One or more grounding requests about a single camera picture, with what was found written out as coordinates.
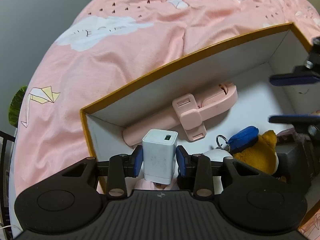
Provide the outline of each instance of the paper crane print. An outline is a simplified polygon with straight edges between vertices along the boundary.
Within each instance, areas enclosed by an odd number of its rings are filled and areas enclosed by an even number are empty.
[[[166,0],[168,3],[171,3],[177,9],[184,9],[189,7],[185,0]]]
[[[33,88],[27,96],[26,101],[26,121],[21,123],[24,127],[28,126],[29,122],[29,111],[30,111],[30,101],[36,101],[38,103],[44,104],[47,102],[54,103],[59,97],[60,93],[52,92],[51,86],[45,88]]]

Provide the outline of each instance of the pink bedsheet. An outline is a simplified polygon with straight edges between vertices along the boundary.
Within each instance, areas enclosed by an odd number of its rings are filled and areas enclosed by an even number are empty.
[[[320,210],[299,231],[309,240],[320,240]]]
[[[89,155],[79,109],[172,60],[227,38],[295,22],[311,40],[306,0],[93,0],[50,47],[23,100],[17,195]]]

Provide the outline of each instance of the white usb charger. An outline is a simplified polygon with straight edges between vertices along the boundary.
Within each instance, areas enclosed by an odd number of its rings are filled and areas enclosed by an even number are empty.
[[[151,129],[142,139],[144,179],[169,185],[176,167],[178,133]]]

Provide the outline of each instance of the green plant leaf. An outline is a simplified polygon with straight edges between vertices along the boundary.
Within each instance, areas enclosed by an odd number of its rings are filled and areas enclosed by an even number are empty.
[[[27,91],[27,86],[23,86],[19,91],[14,95],[11,104],[9,106],[9,123],[14,127],[18,127],[19,113],[22,105],[23,97]]]

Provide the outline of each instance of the plush toy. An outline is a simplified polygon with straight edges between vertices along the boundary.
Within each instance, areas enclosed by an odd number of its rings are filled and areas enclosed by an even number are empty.
[[[259,135],[259,130],[249,126],[229,140],[234,158],[269,175],[276,172],[279,160],[275,151],[277,137],[273,130]]]

